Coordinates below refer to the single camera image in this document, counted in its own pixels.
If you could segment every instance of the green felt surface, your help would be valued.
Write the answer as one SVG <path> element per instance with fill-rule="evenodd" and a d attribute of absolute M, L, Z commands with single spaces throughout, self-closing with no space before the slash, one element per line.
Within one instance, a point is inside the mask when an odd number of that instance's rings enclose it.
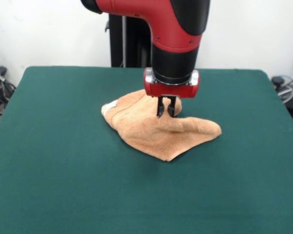
<path fill-rule="evenodd" d="M 0 120 L 0 234 L 293 234 L 293 121 L 265 73 L 201 70 L 181 116 L 223 134 L 170 163 L 101 116 L 142 76 L 26 70 Z"/>

